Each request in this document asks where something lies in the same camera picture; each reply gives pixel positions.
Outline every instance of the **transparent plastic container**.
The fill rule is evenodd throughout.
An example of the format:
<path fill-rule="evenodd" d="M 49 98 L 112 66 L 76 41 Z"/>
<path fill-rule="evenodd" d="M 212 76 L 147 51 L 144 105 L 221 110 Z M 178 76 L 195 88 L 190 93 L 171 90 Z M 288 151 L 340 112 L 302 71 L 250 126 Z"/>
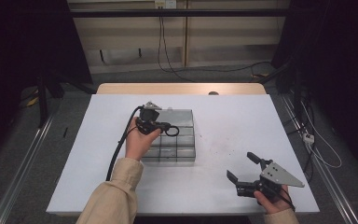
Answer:
<path fill-rule="evenodd" d="M 195 161 L 196 147 L 193 112 L 191 110 L 159 110 L 157 121 L 169 122 L 179 128 L 175 137 L 162 133 L 142 158 L 142 161 Z"/>

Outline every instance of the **table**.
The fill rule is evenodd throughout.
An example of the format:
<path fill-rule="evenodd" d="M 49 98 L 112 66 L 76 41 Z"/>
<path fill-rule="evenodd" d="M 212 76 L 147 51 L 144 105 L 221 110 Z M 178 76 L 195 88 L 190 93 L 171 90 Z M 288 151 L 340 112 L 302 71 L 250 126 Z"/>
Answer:
<path fill-rule="evenodd" d="M 123 92 L 133 88 L 136 94 L 103 94 L 113 91 L 108 91 L 108 86 L 116 86 L 118 91 L 120 85 Z M 226 170 L 230 170 L 241 181 L 258 179 L 260 167 L 246 158 L 247 151 L 275 160 L 306 184 L 303 189 L 289 189 L 298 213 L 319 212 L 270 97 L 262 91 L 252 94 L 251 88 L 259 89 L 260 85 L 102 85 L 100 94 L 91 98 L 47 211 L 61 216 L 81 213 L 92 191 L 104 181 L 131 111 L 152 100 L 163 108 L 193 110 L 197 157 L 194 162 L 144 162 L 143 177 L 137 187 L 139 216 L 263 213 L 255 199 L 238 197 L 235 186 L 226 178 Z M 175 94 L 162 94 L 170 90 Z M 160 94 L 145 94 L 146 91 Z M 222 95 L 203 95 L 209 91 Z"/>

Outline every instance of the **white power adapter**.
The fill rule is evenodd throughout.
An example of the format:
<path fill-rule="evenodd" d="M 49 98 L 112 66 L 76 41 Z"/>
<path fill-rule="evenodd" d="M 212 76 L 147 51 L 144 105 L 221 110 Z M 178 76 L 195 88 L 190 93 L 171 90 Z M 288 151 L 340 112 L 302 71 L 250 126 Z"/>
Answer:
<path fill-rule="evenodd" d="M 303 141 L 309 144 L 313 144 L 315 142 L 315 136 L 310 133 L 303 133 Z"/>

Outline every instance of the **beige sleeve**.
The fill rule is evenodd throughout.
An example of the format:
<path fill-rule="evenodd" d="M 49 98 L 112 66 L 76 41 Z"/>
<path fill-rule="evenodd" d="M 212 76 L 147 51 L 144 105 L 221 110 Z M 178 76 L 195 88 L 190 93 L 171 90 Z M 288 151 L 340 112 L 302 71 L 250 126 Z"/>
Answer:
<path fill-rule="evenodd" d="M 292 209 L 286 209 L 279 213 L 264 215 L 266 224 L 298 224 L 295 212 Z"/>
<path fill-rule="evenodd" d="M 143 169 L 136 160 L 118 160 L 112 180 L 103 182 L 92 192 L 77 223 L 132 223 L 138 206 L 135 188 Z"/>

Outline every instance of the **human hand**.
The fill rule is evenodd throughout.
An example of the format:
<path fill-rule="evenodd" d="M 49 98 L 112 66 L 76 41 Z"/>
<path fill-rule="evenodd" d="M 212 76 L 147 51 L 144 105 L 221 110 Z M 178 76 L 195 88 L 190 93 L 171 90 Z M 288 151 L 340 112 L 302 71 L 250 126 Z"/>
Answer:
<path fill-rule="evenodd" d="M 152 145 L 152 142 L 160 135 L 161 130 L 156 129 L 148 135 L 142 134 L 136 128 L 136 119 L 136 117 L 132 119 L 130 128 L 127 130 L 129 133 L 126 140 L 126 158 L 140 161 Z"/>
<path fill-rule="evenodd" d="M 283 198 L 290 201 L 290 198 L 288 195 L 288 188 L 286 185 L 282 185 L 280 194 L 283 196 Z M 281 198 L 275 197 L 274 199 L 272 199 L 270 201 L 268 198 L 266 198 L 266 196 L 262 192 L 260 192 L 258 190 L 255 191 L 254 196 L 261 203 L 261 205 L 266 209 L 267 214 L 269 214 L 269 215 L 281 212 L 288 208 L 291 208 L 290 204 L 286 203 Z"/>

